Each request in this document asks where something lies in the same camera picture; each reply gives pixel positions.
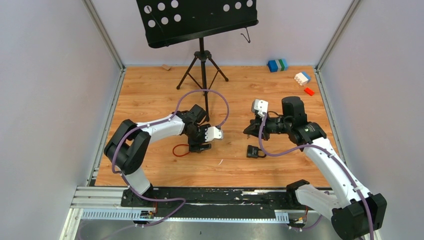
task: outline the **wooden tabletop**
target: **wooden tabletop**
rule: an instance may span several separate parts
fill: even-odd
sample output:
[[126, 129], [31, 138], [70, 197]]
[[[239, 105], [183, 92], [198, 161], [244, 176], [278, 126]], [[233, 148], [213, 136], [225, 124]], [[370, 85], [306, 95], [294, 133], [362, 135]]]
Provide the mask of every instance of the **wooden tabletop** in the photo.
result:
[[[187, 67], [172, 67], [166, 71], [161, 67], [129, 67], [113, 115], [108, 139], [125, 119], [133, 122], [148, 122], [166, 117], [175, 111], [177, 101], [186, 92], [198, 89], [187, 77], [180, 90], [177, 84]], [[287, 184], [305, 179], [316, 187], [328, 187], [324, 176], [314, 163], [302, 152], [294, 151], [280, 157], [246, 158], [248, 145], [259, 146], [256, 137], [248, 137], [243, 130], [254, 119], [251, 106], [254, 99], [269, 102], [269, 111], [282, 114], [281, 99], [299, 96], [305, 105], [308, 121], [318, 123], [336, 147], [326, 110], [311, 66], [290, 66], [287, 71], [270, 72], [266, 66], [223, 66], [222, 71], [229, 82], [218, 75], [211, 89], [223, 94], [230, 106], [230, 115], [222, 126], [224, 139], [214, 140], [212, 149], [202, 153], [190, 153], [175, 157], [172, 148], [186, 144], [187, 136], [173, 136], [149, 145], [142, 164], [146, 177], [154, 186], [169, 187], [285, 187]], [[312, 78], [307, 87], [315, 91], [309, 96], [294, 80], [295, 74], [306, 72]], [[207, 67], [208, 84], [215, 75], [215, 68]], [[191, 74], [201, 82], [199, 67]], [[180, 111], [190, 110], [198, 104], [205, 107], [201, 92], [186, 97]], [[226, 115], [226, 106], [216, 94], [209, 94], [210, 123], [219, 124]], [[286, 134], [272, 134], [264, 147], [279, 153], [295, 147]], [[187, 147], [177, 148], [182, 154]], [[98, 171], [96, 186], [124, 186], [119, 175], [111, 172], [110, 161], [103, 156]]]

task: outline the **black clip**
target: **black clip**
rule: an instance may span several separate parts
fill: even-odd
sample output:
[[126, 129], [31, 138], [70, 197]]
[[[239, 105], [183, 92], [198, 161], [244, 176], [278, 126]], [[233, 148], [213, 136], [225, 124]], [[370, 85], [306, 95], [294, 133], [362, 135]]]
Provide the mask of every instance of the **black clip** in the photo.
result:
[[259, 152], [262, 152], [261, 149], [257, 146], [247, 145], [247, 154], [246, 157], [251, 159], [257, 159], [257, 158], [265, 158], [267, 155], [263, 154], [262, 156], [259, 156]]
[[248, 28], [245, 27], [245, 29], [246, 29], [246, 32], [247, 32], [247, 37], [243, 33], [240, 33], [240, 34], [243, 35], [243, 37], [246, 39], [246, 41], [250, 44], [251, 43], [251, 37], [249, 36]]

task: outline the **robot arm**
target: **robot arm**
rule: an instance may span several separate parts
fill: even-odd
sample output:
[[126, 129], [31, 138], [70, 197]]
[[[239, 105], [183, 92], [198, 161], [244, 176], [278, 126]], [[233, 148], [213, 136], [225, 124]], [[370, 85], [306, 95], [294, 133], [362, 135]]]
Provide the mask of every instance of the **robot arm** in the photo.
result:
[[131, 145], [125, 142], [116, 158], [116, 166], [125, 175], [128, 183], [140, 194], [144, 194], [151, 187], [141, 168], [149, 144], [170, 136], [185, 134], [188, 136], [188, 150], [200, 153], [211, 148], [210, 143], [204, 143], [224, 137], [223, 131], [216, 126], [200, 125], [206, 112], [198, 105], [194, 105], [190, 111], [178, 111], [173, 118], [171, 116], [172, 114], [154, 121], [139, 123], [129, 119], [124, 120], [104, 148], [104, 154], [112, 161], [118, 143], [124, 135], [136, 127], [147, 125], [146, 128], [136, 130], [129, 135], [126, 140], [132, 141]]
[[[261, 138], [268, 140], [270, 134], [288, 134], [289, 139], [298, 146], [314, 145], [328, 151], [329, 155], [315, 147], [301, 148], [322, 172], [335, 195], [327, 195], [306, 180], [300, 180], [287, 185], [287, 201], [293, 206], [306, 205], [316, 210], [331, 220], [334, 230], [343, 240], [353, 240], [369, 233], [366, 210], [357, 193], [357, 190], [360, 190], [370, 208], [374, 230], [380, 229], [387, 206], [385, 198], [380, 193], [373, 195], [351, 173], [321, 127], [317, 123], [307, 121], [304, 104], [299, 97], [285, 97], [281, 102], [283, 115], [265, 119]], [[264, 113], [267, 111], [266, 101], [255, 100], [252, 112], [256, 117], [250, 121], [250, 126], [244, 133], [258, 137]], [[352, 186], [347, 174], [357, 187]]]

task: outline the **gray floor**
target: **gray floor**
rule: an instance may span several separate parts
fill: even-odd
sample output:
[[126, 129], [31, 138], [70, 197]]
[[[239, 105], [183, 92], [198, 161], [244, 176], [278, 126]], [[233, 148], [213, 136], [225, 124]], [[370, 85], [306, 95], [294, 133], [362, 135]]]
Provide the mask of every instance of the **gray floor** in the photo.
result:
[[[309, 214], [313, 224], [317, 214]], [[82, 220], [80, 236], [76, 240], [100, 240], [115, 231], [133, 225], [124, 220]], [[163, 222], [146, 228], [130, 228], [121, 231], [109, 240], [340, 240], [327, 219], [310, 230], [296, 232], [276, 223], [206, 223]]]

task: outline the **white and blue block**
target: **white and blue block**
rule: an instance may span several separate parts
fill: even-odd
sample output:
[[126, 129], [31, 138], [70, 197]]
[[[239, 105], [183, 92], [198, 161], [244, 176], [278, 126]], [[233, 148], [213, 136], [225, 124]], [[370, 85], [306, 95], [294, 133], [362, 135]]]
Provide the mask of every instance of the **white and blue block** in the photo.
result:
[[306, 72], [299, 72], [294, 76], [294, 80], [300, 85], [303, 86], [311, 81], [311, 77]]
[[287, 64], [287, 61], [284, 58], [268, 61], [267, 65], [271, 73], [287, 71], [287, 69], [289, 69], [289, 65]]

